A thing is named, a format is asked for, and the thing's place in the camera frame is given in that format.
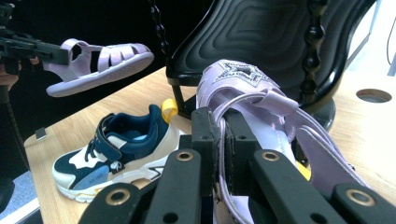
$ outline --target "chair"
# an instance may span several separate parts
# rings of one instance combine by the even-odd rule
[[[345,70],[349,44],[375,0],[214,0],[173,51],[160,10],[154,0],[149,2],[181,116],[190,117],[195,99],[185,101],[180,87],[197,86],[207,66],[229,59],[258,66],[329,127],[335,113],[332,95]]]

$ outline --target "sandal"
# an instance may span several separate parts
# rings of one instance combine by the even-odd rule
[[[81,53],[73,60],[72,49],[75,46],[80,47]],[[153,53],[142,44],[102,47],[72,38],[64,41],[61,49],[69,51],[69,65],[43,63],[44,70],[55,73],[63,81],[47,88],[47,94],[53,97],[72,95],[129,77],[148,67],[154,60]],[[94,51],[100,51],[97,72],[91,71]]]
[[[246,202],[228,191],[224,163],[224,113],[233,108],[241,112],[261,148],[282,152],[296,164],[291,141],[296,138],[308,158],[312,175],[310,183],[325,195],[331,195],[339,183],[364,181],[352,170],[328,133],[311,116],[289,99],[279,86],[256,66],[220,60],[203,72],[197,89],[197,108],[207,106],[219,126],[219,195],[229,213],[239,223],[251,222],[243,209]]]

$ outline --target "wooden table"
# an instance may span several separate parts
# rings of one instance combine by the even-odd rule
[[[68,151],[85,146],[92,139],[99,120],[108,113],[146,115],[149,104],[160,105],[163,100],[173,98],[164,71],[144,77],[53,124],[46,128],[46,138],[37,141],[33,135],[25,141],[44,223],[78,223],[88,206],[66,198],[56,189],[51,176],[54,161]],[[330,133],[367,183],[396,205],[396,102],[373,104],[356,96],[363,88],[378,88],[396,96],[396,80],[383,76],[373,81],[373,76],[345,74],[334,96],[337,112]],[[193,96],[195,88],[183,88],[183,94]],[[189,120],[177,117],[176,121],[181,130],[191,133]]]

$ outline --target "blue and white sneaker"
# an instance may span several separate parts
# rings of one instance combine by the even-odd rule
[[[143,117],[124,113],[104,117],[87,146],[62,155],[53,164],[59,191],[89,203],[113,183],[160,177],[180,137],[180,130],[164,118],[156,105],[150,105]]]

